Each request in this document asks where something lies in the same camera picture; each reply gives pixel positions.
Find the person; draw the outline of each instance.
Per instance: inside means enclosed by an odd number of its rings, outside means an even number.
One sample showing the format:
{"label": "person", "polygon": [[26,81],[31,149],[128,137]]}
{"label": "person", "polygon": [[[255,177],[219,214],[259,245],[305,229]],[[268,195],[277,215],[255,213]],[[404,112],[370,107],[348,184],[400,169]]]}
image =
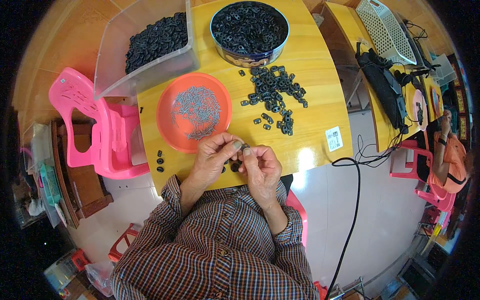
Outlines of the person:
{"label": "person", "polygon": [[[319,299],[282,166],[272,148],[243,144],[204,138],[188,177],[167,180],[111,274],[117,299]],[[206,191],[228,159],[243,162],[248,184]]]}
{"label": "person", "polygon": [[[441,131],[433,134],[432,183],[449,193],[458,193],[473,172],[473,153],[467,152],[457,136],[452,133],[452,113],[444,110]],[[427,181],[429,168],[418,172],[420,179]]]}

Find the plastic storage box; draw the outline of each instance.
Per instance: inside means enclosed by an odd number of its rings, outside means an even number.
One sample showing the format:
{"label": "plastic storage box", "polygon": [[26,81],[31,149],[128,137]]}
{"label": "plastic storage box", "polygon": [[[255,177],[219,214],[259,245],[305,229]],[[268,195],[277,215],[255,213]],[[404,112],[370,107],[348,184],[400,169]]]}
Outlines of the plastic storage box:
{"label": "plastic storage box", "polygon": [[456,74],[450,61],[445,54],[440,55],[432,61],[432,65],[441,65],[436,67],[435,71],[431,71],[433,80],[435,80],[439,86],[449,83],[456,79]]}
{"label": "plastic storage box", "polygon": [[[176,12],[187,14],[187,45],[125,75],[125,54],[129,49],[130,37],[146,29],[147,25],[173,16]],[[135,96],[199,67],[190,0],[139,0],[116,15],[105,27],[96,59],[94,99]]]}
{"label": "plastic storage box", "polygon": [[405,33],[392,12],[378,0],[362,0],[356,9],[378,55],[393,63],[417,64]]}

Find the small table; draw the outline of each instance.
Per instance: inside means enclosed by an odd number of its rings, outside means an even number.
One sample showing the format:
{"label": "small table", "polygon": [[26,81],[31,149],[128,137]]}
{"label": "small table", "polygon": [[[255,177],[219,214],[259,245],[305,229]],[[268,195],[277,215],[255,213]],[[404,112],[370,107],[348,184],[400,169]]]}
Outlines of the small table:
{"label": "small table", "polygon": [[[254,92],[249,69],[235,67],[224,61],[216,51],[209,25],[213,15],[234,0],[218,0],[192,9],[194,34],[203,72],[216,77],[230,93],[232,119],[228,132],[241,137],[250,145],[265,144],[275,151],[283,166],[282,175],[308,170],[331,163],[338,158],[352,156],[350,124],[340,80],[324,39],[308,9],[302,1],[262,1],[281,11],[290,24],[290,36],[283,53],[270,66],[284,65],[288,73],[296,75],[295,82],[305,88],[308,108],[303,108],[293,97],[284,95],[287,109],[293,111],[293,136],[287,136],[276,128],[280,114],[266,111],[263,103],[255,106],[240,105]],[[241,77],[244,70],[247,76]],[[160,95],[171,81],[157,85],[138,95],[138,107],[143,107],[140,125],[145,152],[157,192],[173,174],[182,180],[190,172],[195,155],[174,150],[160,136],[156,125],[156,107]],[[255,125],[253,120],[265,112],[275,123],[272,129],[263,129],[264,121]],[[325,131],[339,126],[343,147],[330,152]],[[162,150],[164,172],[157,172],[157,152]],[[219,189],[247,183],[239,173],[230,170],[220,175],[219,180],[209,187]]]}
{"label": "small table", "polygon": [[[361,53],[368,52],[369,48],[373,48],[376,51],[367,28],[365,28],[365,25],[354,8],[326,2],[323,17],[324,22],[320,26],[320,30],[323,33],[336,64],[355,65],[358,67],[357,60],[355,59],[357,42],[368,44],[368,46],[364,44],[361,45]],[[406,73],[410,73],[410,70],[404,70],[404,67],[399,65],[394,65],[390,70],[391,72],[399,70],[400,72],[406,71]],[[436,92],[439,94],[440,87],[431,77],[424,78],[423,80],[428,98],[425,99],[425,101],[428,103],[430,121],[433,121],[443,115],[443,100],[441,95],[439,95],[440,115],[436,115],[433,110],[432,88],[435,88]],[[358,85],[360,82],[365,84],[367,89],[369,104],[372,110],[373,125],[375,128],[377,152],[381,152],[393,146],[392,139],[400,133],[400,130],[393,128],[387,114],[385,114],[382,104],[377,98],[372,86],[365,78],[363,72],[359,72],[359,78],[355,81],[355,84]],[[404,93],[408,116],[412,120],[416,120],[417,117],[413,115],[412,103],[415,94],[414,86],[411,83],[407,84],[404,87]],[[411,126],[408,129],[408,133],[403,135],[403,139],[407,139],[420,130],[417,122],[410,122],[407,118],[405,118],[405,124]]]}

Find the red plate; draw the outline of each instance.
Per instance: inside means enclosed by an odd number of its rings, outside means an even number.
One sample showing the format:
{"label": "red plate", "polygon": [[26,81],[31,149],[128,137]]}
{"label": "red plate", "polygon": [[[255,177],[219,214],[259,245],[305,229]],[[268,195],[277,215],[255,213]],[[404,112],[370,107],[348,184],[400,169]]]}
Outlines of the red plate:
{"label": "red plate", "polygon": [[183,119],[180,114],[174,114],[176,124],[173,123],[171,113],[177,109],[175,108],[175,98],[178,93],[185,92],[192,86],[203,86],[210,89],[220,106],[218,113],[219,121],[218,124],[213,127],[214,131],[212,134],[227,131],[232,117],[230,95],[223,84],[215,77],[204,73],[189,73],[172,81],[163,91],[158,101],[156,107],[156,124],[165,142],[173,149],[185,153],[197,152],[197,144],[199,141],[187,139],[186,136],[186,134],[193,131],[194,126],[189,120]]}

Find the green basket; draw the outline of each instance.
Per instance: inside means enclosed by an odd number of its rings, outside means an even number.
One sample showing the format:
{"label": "green basket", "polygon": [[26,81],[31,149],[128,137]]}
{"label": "green basket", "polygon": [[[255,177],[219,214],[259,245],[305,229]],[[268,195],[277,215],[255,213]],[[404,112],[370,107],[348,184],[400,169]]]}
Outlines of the green basket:
{"label": "green basket", "polygon": [[42,167],[40,167],[40,177],[42,178],[43,189],[47,196],[48,204],[50,206],[55,206],[55,204],[61,199],[61,192],[54,168],[42,164]]}

